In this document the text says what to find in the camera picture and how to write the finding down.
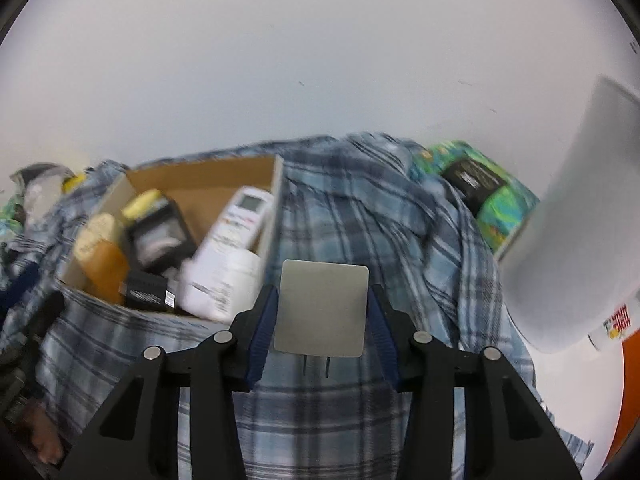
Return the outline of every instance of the silver screw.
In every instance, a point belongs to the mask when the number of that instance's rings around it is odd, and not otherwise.
[[[213,341],[216,343],[220,343],[221,345],[224,343],[228,343],[234,338],[234,335],[229,332],[229,330],[221,330],[220,332],[216,332],[216,335],[213,336]]]
[[[149,359],[150,361],[153,361],[154,359],[158,359],[161,353],[162,351],[160,347],[150,346],[143,352],[142,355],[145,357],[145,359]]]
[[[497,361],[502,357],[502,353],[497,348],[489,346],[484,349],[484,357],[489,359],[489,361]]]
[[[429,332],[420,331],[420,332],[414,333],[414,341],[417,343],[422,343],[423,345],[426,345],[427,343],[430,343],[432,339],[433,339],[433,336]]]

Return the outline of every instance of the plaid shirt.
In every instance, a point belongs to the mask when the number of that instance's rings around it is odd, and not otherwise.
[[[388,136],[316,137],[201,153],[146,164],[226,156],[279,154],[285,159],[282,206],[268,264],[268,283],[280,282],[288,258],[369,267],[391,304],[419,330],[471,352],[496,346],[534,389],[529,354],[510,323],[491,251],[457,192],[436,176],[409,178],[422,147]],[[168,352],[196,346],[222,326],[197,319],[162,321],[69,290],[57,282],[78,228],[86,222],[122,165],[107,161],[65,196],[43,222],[10,243],[15,275],[28,260],[43,279],[7,318],[0,344],[9,343],[52,288],[68,306],[45,340],[38,381],[61,434],[73,441],[129,365],[147,346]],[[180,402],[180,477],[190,478],[188,390]],[[359,359],[270,351],[262,380],[250,394],[234,394],[242,453],[252,479],[391,479],[410,406],[383,381],[369,337]],[[462,478],[464,399],[455,398],[452,477]],[[578,466],[592,444],[560,431]]]

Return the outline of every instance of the yellow sponge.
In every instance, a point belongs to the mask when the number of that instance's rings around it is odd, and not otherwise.
[[[72,176],[71,178],[66,179],[62,183],[62,192],[68,193],[73,190],[76,186],[79,186],[81,182],[86,180],[86,173],[80,173],[78,175]]]
[[[129,222],[135,222],[145,216],[153,205],[162,198],[158,189],[149,189],[131,200],[122,210],[122,215]]]

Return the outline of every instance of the green package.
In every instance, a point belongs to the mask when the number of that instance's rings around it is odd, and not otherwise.
[[[540,202],[513,175],[462,140],[428,147],[414,156],[414,168],[440,175],[460,191],[494,253]]]

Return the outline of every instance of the metal plate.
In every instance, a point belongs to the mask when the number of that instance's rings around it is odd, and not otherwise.
[[[369,269],[286,260],[273,346],[280,352],[360,357]]]

